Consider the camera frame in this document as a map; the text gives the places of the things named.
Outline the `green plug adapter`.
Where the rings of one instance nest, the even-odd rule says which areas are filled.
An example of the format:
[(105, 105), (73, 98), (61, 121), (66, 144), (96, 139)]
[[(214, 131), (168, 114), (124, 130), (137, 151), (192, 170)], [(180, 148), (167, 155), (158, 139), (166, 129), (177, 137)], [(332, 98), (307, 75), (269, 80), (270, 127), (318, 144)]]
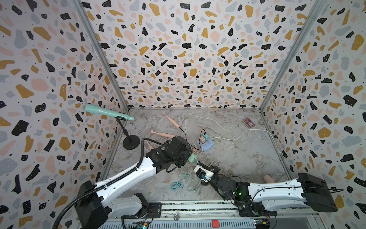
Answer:
[(195, 154), (191, 154), (191, 156), (188, 158), (188, 161), (191, 163), (194, 163), (197, 159), (197, 156)]

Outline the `teal plug adapter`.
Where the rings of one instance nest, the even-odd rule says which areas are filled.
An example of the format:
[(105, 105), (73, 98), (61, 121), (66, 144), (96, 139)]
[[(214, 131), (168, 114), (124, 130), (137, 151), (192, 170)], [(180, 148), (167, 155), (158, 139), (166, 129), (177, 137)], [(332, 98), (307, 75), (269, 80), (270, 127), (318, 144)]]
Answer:
[(205, 142), (210, 140), (210, 137), (208, 134), (203, 134), (203, 138), (205, 139)]

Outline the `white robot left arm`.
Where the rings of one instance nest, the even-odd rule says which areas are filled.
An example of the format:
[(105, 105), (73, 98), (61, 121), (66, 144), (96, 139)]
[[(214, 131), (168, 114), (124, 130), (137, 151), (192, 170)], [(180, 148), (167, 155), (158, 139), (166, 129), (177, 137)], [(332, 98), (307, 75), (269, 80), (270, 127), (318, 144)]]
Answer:
[(165, 170), (171, 165), (180, 168), (186, 164), (193, 150), (187, 140), (181, 136), (173, 137), (148, 153), (141, 153), (139, 161), (106, 180), (95, 184), (87, 181), (80, 187), (74, 204), (83, 229), (97, 229), (109, 218), (132, 216), (143, 218), (149, 209), (149, 202), (141, 193), (116, 201), (125, 191), (137, 183)]

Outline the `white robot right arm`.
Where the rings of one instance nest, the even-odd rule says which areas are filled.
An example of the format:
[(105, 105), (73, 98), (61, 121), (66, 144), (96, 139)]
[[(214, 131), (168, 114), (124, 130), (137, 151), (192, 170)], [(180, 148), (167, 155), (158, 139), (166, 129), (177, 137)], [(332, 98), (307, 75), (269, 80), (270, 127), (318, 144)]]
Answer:
[(235, 181), (220, 174), (218, 167), (201, 162), (194, 172), (201, 185), (213, 187), (223, 200), (238, 208), (240, 216), (275, 216), (277, 210), (303, 207), (317, 212), (338, 211), (332, 194), (339, 190), (330, 189), (325, 180), (308, 173), (284, 182), (259, 184)]

